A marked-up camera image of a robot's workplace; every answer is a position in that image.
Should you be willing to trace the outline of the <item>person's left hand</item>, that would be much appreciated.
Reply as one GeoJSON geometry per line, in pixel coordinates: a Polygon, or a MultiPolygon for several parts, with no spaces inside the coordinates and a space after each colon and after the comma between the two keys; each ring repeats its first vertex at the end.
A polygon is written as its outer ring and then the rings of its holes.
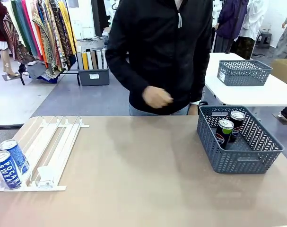
{"type": "Polygon", "coordinates": [[[187,115],[199,115],[198,109],[199,109],[198,105],[190,104],[187,115]]]}

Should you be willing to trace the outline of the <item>person's right hand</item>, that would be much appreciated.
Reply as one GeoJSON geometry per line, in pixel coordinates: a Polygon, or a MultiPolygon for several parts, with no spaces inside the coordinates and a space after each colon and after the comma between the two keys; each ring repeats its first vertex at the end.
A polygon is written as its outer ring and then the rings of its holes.
{"type": "Polygon", "coordinates": [[[173,102],[173,98],[164,89],[148,86],[142,93],[143,100],[152,108],[159,109],[173,102]]]}

